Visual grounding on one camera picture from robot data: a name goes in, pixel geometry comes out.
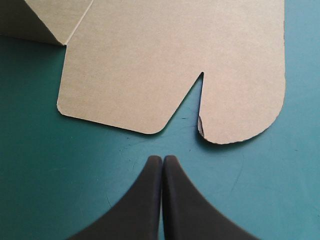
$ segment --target black curved piece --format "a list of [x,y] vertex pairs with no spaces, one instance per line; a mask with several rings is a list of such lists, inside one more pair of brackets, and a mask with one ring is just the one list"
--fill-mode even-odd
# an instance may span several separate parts
[[161,202],[162,159],[150,156],[119,202],[70,240],[156,240]]
[[162,216],[166,240],[257,239],[206,201],[175,156],[167,156],[163,163]]

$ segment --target scratch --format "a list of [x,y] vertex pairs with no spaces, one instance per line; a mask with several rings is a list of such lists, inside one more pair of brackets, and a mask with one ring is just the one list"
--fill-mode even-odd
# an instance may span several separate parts
[[49,170],[49,172],[53,172],[53,171],[59,171],[59,170],[66,170],[67,168],[64,166],[64,167],[55,167],[55,168],[52,168]]
[[238,175],[236,176],[236,179],[235,179],[235,181],[234,181],[234,183],[233,183],[233,185],[232,185],[230,194],[234,191],[234,189],[235,189],[235,187],[236,187],[236,185],[237,185],[237,183],[238,183],[238,181],[239,181],[239,178],[240,178],[240,176],[241,176],[241,174],[242,174],[242,171],[243,171],[243,169],[244,169],[244,164],[245,164],[245,157],[244,157],[244,154],[242,154],[242,164],[241,164],[241,168],[240,168],[240,171],[239,171]]
[[135,169],[136,162],[137,162],[137,161],[134,161],[133,166],[132,166],[132,170]]
[[105,198],[106,198],[106,200],[108,201],[108,204],[109,204],[109,206],[110,206],[110,208],[111,208],[111,204],[110,204],[110,201],[109,201],[109,198],[108,198],[108,195],[107,195],[107,194],[105,195]]

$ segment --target cardboard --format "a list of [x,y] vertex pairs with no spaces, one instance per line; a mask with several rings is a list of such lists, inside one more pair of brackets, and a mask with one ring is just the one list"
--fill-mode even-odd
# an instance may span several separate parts
[[282,109],[285,5],[282,0],[217,2],[198,128],[208,141],[227,144],[258,135]]
[[153,134],[204,72],[200,133],[243,141],[281,110],[284,56],[284,0],[95,0],[68,44],[57,107]]
[[66,45],[93,0],[1,0],[0,34]]

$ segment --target cardboard box blank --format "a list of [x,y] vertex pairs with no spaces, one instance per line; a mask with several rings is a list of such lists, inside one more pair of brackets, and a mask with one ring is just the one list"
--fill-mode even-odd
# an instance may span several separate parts
[[153,134],[204,72],[200,133],[243,141],[281,110],[284,54],[283,0],[95,0],[68,44],[57,107]]

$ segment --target green table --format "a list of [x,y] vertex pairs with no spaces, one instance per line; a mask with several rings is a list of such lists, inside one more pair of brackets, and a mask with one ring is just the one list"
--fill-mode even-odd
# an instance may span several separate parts
[[[320,236],[320,1],[286,2],[286,96],[251,140],[214,145],[199,79],[156,135],[56,108],[65,48],[0,37],[0,239],[65,239],[108,211],[149,155],[174,154],[202,194],[259,238]],[[162,225],[159,239],[164,239]]]

